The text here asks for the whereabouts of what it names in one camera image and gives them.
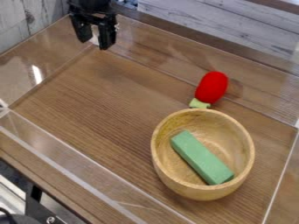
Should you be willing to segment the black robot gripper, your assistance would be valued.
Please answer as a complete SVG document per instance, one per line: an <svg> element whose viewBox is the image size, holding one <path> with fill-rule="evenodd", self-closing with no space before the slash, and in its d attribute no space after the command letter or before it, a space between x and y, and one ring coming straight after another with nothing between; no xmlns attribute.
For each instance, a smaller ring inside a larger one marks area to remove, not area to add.
<svg viewBox="0 0 299 224"><path fill-rule="evenodd" d="M118 19L111 0L68 0L72 27L81 43L92 38L91 25L98 25L99 49L107 50L118 37Z"/></svg>

